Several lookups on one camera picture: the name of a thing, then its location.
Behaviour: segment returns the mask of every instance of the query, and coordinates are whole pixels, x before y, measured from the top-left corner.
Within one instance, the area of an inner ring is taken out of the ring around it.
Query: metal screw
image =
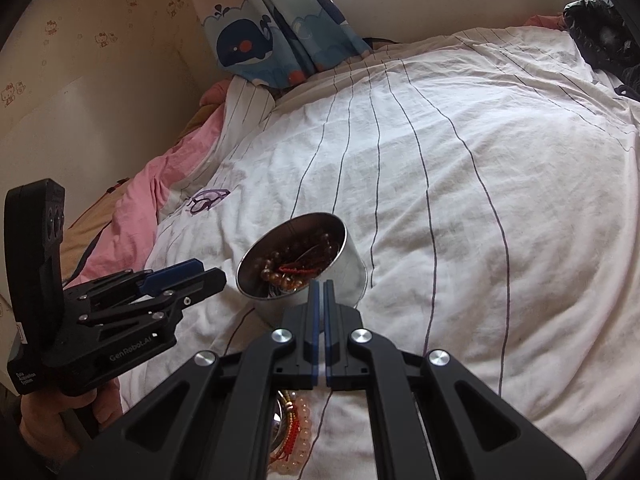
[[[436,366],[444,366],[449,364],[451,357],[444,350],[434,350],[429,354],[429,361]]]
[[[193,356],[193,361],[198,366],[211,366],[216,362],[216,355],[209,350],[201,350]]]
[[[366,328],[357,328],[351,332],[351,340],[354,343],[368,343],[373,338],[373,334]]]
[[[271,339],[273,339],[276,343],[287,343],[291,341],[292,338],[293,334],[286,328],[277,328],[276,330],[271,332]]]

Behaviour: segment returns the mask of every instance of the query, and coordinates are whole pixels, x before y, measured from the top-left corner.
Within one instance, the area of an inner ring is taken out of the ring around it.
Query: purple eyeglasses
[[[189,212],[195,215],[205,209],[208,211],[218,202],[221,202],[229,193],[228,189],[203,189],[191,197],[187,206],[189,207]]]

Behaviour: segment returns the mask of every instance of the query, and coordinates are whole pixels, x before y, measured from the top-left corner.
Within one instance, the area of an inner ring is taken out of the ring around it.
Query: hello kitty wallpaper
[[[190,0],[33,0],[0,51],[0,138],[80,76],[171,50],[203,92],[226,76]]]

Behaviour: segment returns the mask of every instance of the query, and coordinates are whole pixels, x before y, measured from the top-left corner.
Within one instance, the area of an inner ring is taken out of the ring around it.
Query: bed
[[[640,107],[618,84],[540,27],[386,45],[277,100],[234,78],[219,135],[168,186],[140,264],[199,258],[228,286],[120,378],[124,406],[198,350],[240,351],[268,330],[236,290],[239,261],[270,228],[327,211],[366,263],[368,328],[405,351],[446,348],[597,478],[640,413]],[[194,214],[203,189],[230,193]],[[297,477],[373,478],[364,396],[307,397]]]

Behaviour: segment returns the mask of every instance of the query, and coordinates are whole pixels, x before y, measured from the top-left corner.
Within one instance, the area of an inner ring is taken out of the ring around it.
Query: silver metal container
[[[356,306],[364,296],[367,288],[367,269],[342,220],[329,213],[309,213],[292,218],[260,238],[244,255],[236,273],[238,290],[253,303],[260,317],[275,328],[279,326],[285,308],[306,303],[308,286],[296,292],[269,298],[268,284],[260,277],[264,260],[273,251],[311,236],[318,229],[329,233],[339,250],[331,264],[316,280],[334,281],[335,299],[338,303]]]

